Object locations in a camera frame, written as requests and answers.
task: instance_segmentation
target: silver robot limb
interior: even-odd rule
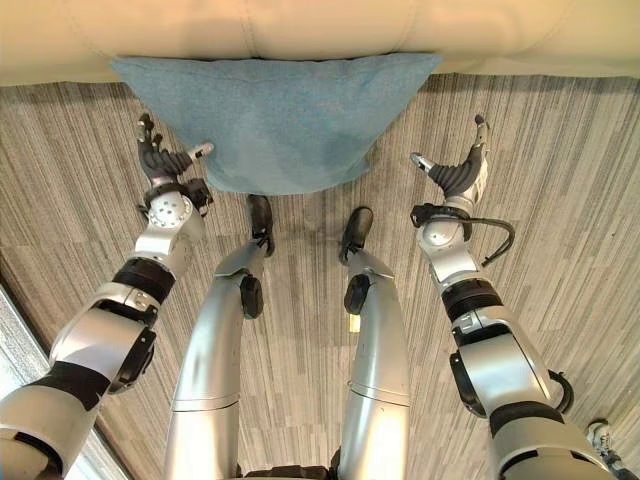
[[[486,220],[471,218],[487,181],[489,153],[488,125],[479,115],[476,123],[476,140],[458,167],[411,155],[445,194],[441,206],[416,206],[412,219],[452,322],[458,350],[450,364],[460,398],[489,419],[496,478],[610,478],[581,431],[551,405],[544,361],[467,249],[469,225]]]
[[[93,426],[105,393],[135,384],[153,356],[158,310],[186,270],[192,244],[202,236],[199,208],[210,203],[202,180],[181,184],[178,175],[210,151],[160,151],[148,115],[139,122],[140,163],[152,188],[149,224],[111,282],[100,286],[61,330],[51,370],[0,401],[0,477],[62,478]]]

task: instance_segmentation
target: teal pillow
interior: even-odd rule
[[[369,147],[440,62],[394,53],[355,60],[194,61],[118,58],[114,69],[219,190],[309,193],[358,178]]]

